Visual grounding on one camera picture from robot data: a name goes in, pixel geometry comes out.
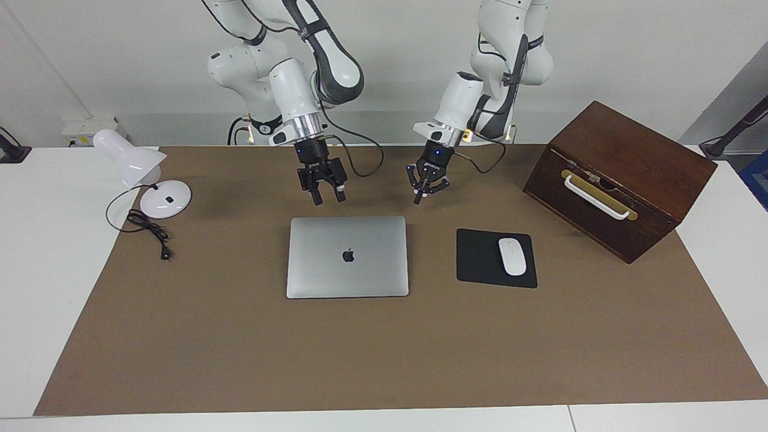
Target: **apple logo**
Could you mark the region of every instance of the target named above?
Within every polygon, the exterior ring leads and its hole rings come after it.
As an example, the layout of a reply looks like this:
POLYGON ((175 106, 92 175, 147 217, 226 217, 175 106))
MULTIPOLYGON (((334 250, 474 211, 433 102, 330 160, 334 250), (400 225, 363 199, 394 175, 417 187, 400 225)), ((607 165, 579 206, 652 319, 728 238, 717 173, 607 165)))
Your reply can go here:
POLYGON ((349 248, 348 251, 341 254, 341 258, 343 258, 344 262, 352 262, 355 260, 355 257, 353 254, 355 251, 352 250, 352 248, 349 248))

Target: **lamp shade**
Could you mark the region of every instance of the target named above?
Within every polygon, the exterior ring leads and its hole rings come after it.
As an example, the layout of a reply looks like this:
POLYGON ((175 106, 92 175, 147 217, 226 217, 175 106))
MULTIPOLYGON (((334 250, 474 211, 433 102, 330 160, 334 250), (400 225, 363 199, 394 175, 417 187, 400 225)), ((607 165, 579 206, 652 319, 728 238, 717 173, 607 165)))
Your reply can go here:
POLYGON ((118 164, 120 178, 126 187, 153 184, 160 180, 160 163, 164 153, 150 148, 134 147, 115 131, 104 129, 94 135, 94 147, 118 164))

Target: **blue object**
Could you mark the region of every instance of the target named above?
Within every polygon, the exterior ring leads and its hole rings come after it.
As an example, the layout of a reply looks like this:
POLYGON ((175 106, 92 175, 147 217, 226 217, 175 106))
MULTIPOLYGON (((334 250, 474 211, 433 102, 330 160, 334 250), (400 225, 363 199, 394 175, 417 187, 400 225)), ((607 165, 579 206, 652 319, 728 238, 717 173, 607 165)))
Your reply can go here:
POLYGON ((768 211, 768 151, 741 170, 739 177, 768 211))

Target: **drawer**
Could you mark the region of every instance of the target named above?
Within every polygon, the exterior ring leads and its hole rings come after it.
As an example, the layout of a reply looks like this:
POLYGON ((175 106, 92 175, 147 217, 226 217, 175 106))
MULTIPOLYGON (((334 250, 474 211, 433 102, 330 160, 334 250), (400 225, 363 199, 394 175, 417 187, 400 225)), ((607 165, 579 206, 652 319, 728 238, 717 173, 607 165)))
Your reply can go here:
POLYGON ((627 263, 677 226, 551 147, 524 191, 627 263))

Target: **black mouse pad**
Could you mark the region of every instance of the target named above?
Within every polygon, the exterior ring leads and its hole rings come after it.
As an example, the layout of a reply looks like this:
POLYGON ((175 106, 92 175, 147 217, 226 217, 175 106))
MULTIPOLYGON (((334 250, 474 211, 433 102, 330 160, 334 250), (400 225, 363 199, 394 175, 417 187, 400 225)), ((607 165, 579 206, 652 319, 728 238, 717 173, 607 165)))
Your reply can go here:
POLYGON ((533 243, 527 234, 456 230, 456 278, 464 282, 502 285, 506 287, 536 288, 536 266, 533 243), (510 276, 504 270, 502 253, 498 249, 501 238, 516 238, 525 254, 525 273, 510 276))

